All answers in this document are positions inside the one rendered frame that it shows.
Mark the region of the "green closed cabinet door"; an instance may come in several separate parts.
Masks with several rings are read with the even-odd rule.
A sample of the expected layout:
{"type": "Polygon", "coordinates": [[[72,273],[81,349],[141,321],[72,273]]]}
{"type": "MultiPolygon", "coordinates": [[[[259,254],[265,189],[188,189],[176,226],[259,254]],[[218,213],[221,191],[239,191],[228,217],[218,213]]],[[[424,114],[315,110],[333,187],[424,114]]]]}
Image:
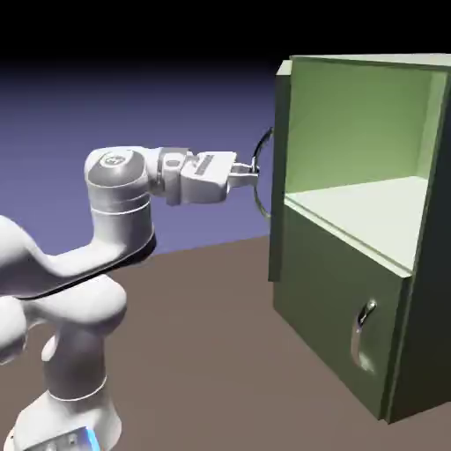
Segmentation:
{"type": "Polygon", "coordinates": [[[410,274],[363,252],[319,222],[284,208],[280,279],[274,307],[308,347],[378,419],[388,410],[399,329],[410,274]],[[362,351],[374,373],[351,358],[351,328],[360,308],[375,299],[362,351]]]}

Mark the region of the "green painted cabinet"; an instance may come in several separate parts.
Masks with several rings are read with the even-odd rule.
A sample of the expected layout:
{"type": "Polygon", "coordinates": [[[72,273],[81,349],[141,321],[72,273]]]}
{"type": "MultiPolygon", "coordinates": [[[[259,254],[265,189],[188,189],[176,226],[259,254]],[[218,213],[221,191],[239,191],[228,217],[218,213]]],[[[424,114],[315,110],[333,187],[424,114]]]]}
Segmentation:
{"type": "Polygon", "coordinates": [[[410,274],[387,416],[451,402],[451,55],[294,55],[284,208],[410,274]]]}

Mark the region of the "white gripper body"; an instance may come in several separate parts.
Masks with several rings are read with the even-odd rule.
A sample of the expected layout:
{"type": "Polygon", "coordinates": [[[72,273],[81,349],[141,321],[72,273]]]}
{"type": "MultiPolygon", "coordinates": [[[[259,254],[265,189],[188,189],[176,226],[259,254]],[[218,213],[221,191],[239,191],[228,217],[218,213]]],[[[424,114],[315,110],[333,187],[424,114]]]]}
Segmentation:
{"type": "Polygon", "coordinates": [[[228,192],[228,177],[236,152],[200,152],[180,172],[182,203],[221,203],[228,192]]]}

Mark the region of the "curved dark metal handle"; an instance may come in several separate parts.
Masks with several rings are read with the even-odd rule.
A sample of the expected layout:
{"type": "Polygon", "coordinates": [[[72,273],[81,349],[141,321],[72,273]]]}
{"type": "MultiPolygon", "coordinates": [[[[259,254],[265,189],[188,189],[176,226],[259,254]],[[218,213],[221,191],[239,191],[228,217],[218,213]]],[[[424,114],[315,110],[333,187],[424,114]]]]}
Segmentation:
{"type": "Polygon", "coordinates": [[[262,204],[262,201],[258,194],[258,180],[259,180],[259,174],[260,174],[260,167],[258,164],[258,160],[260,158],[261,152],[263,147],[269,142],[270,138],[273,135],[273,128],[269,127],[262,137],[260,138],[259,142],[257,143],[255,150],[253,152],[253,156],[251,158],[251,174],[256,176],[256,182],[253,186],[253,194],[254,194],[254,201],[257,209],[262,214],[262,216],[266,220],[270,220],[270,213],[265,209],[265,207],[262,204]]]}

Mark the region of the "green cabinet door with gripped handle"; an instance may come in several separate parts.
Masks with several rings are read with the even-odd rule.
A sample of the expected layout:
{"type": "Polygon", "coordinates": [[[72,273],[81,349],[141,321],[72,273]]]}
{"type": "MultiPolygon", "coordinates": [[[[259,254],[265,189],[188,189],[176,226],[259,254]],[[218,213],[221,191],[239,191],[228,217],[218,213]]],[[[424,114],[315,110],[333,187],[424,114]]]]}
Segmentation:
{"type": "Polygon", "coordinates": [[[273,167],[270,212],[269,281],[280,278],[285,196],[286,152],[289,135],[292,60],[283,60],[276,74],[273,167]]]}

